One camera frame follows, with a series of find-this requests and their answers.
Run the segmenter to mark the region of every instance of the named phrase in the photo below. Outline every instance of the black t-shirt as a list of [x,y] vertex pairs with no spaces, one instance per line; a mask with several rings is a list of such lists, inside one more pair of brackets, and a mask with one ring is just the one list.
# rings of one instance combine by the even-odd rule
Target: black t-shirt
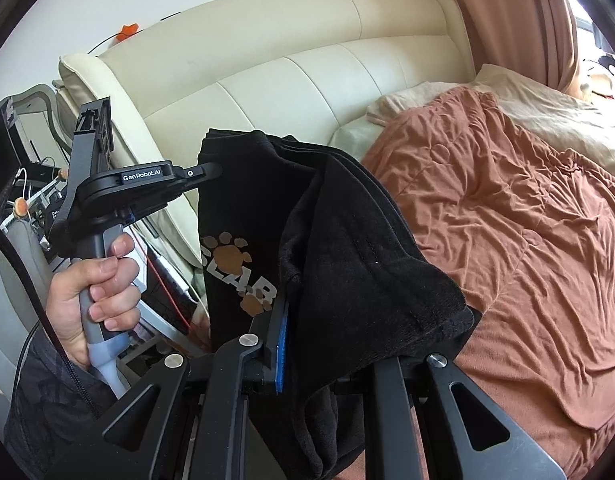
[[329,385],[380,359],[423,356],[467,331],[460,288],[429,264],[397,206],[344,152],[292,138],[210,130],[199,189],[215,349],[288,298],[286,388],[250,417],[290,480],[331,476],[363,450],[360,399]]

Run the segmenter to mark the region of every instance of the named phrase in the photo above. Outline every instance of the orange blanket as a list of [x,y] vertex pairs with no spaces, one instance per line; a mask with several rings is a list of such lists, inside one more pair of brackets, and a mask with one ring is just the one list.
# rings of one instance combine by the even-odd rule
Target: orange blanket
[[463,87],[401,113],[363,164],[484,313],[457,364],[584,476],[615,432],[615,177]]

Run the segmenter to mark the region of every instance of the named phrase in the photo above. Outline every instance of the black cable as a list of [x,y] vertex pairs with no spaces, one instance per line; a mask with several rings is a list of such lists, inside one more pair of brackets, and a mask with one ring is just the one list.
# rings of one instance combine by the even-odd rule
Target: black cable
[[63,154],[63,157],[65,158],[65,160],[69,163],[70,162],[70,153],[68,153],[63,146],[59,145],[60,149],[61,149],[61,153]]
[[25,293],[30,298],[30,302],[32,303],[32,307],[34,308],[36,315],[39,317],[39,322],[41,323],[41,326],[43,326],[43,329],[45,330],[45,333],[48,335],[50,342],[52,343],[54,348],[56,348],[59,356],[61,357],[61,360],[63,361],[63,364],[65,364],[65,367],[68,370],[70,377],[75,383],[78,393],[81,395],[81,398],[84,400],[89,410],[92,412],[92,415],[94,415],[95,418],[98,418],[99,410],[97,409],[94,402],[92,402],[92,399],[90,395],[88,394],[88,391],[83,387],[83,384],[81,383],[81,381],[79,380],[76,374],[72,361],[70,361],[70,359],[68,358],[68,355],[66,354],[65,349],[61,345],[56,332],[54,332],[52,324],[50,323],[50,320],[48,319],[48,316],[45,313],[45,309],[43,308],[43,305],[41,304],[39,295],[37,294],[36,289],[34,288],[34,283],[32,282],[32,279],[30,278],[30,274],[28,274],[27,269],[25,269],[24,263],[22,262],[21,257],[16,252],[16,249],[14,248],[10,240],[8,240],[8,237],[6,237],[6,235],[1,229],[0,229],[0,251],[1,253],[3,253],[3,256],[5,256],[5,258],[8,260],[8,262],[14,269],[14,272],[16,273],[19,280],[21,281],[21,284],[24,286]]
[[54,157],[53,157],[53,156],[44,156],[44,157],[43,157],[43,160],[42,160],[41,162],[39,162],[39,164],[43,164],[46,160],[51,160],[51,161],[52,161],[52,166],[53,166],[54,168],[56,168],[56,167],[57,167],[57,163],[56,163],[56,161],[54,160]]
[[90,52],[88,52],[88,54],[92,54],[98,47],[100,47],[102,44],[104,44],[106,41],[111,40],[112,38],[114,38],[115,36],[118,36],[120,34],[123,34],[123,36],[125,36],[125,39],[127,40],[127,38],[129,38],[130,36],[134,36],[134,34],[125,34],[124,32],[115,32],[113,35],[111,35],[109,38],[105,38],[101,43],[97,43],[96,45],[94,45],[92,47],[92,49],[90,50]]
[[32,330],[30,330],[30,333],[25,338],[24,347],[21,348],[21,353],[19,354],[19,361],[16,363],[16,371],[14,372],[14,385],[12,386],[12,397],[10,399],[10,405],[12,406],[15,406],[14,402],[16,400],[16,388],[19,385],[19,378],[21,377],[21,367],[24,364],[25,351],[27,351],[28,346],[30,346],[30,341],[32,341],[32,338],[40,324],[41,320],[38,320],[35,323],[35,325],[32,327]]

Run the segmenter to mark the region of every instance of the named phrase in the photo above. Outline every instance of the paw print graphic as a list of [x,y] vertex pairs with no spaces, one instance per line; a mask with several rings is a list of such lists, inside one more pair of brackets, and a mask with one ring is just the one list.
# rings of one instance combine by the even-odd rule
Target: paw print graphic
[[264,300],[264,294],[258,288],[254,290],[251,286],[246,286],[246,290],[239,291],[238,295],[243,298],[240,303],[241,308],[252,317],[265,310],[272,310],[272,305]]
[[232,235],[223,232],[219,235],[218,242],[214,236],[206,236],[202,240],[205,247],[201,246],[201,252],[208,258],[213,257],[217,269],[225,274],[240,276],[243,273],[243,262],[252,262],[250,253],[241,252],[241,248],[248,245],[243,238],[235,238],[232,241]]

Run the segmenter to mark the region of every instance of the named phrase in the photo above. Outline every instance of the dark jacket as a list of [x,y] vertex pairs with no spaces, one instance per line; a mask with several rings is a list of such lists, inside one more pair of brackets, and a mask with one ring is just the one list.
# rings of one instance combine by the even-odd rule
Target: dark jacket
[[[116,400],[107,384],[75,365],[76,374],[101,412]],[[32,480],[94,423],[65,364],[42,329],[34,335],[21,370],[5,429],[6,449]]]

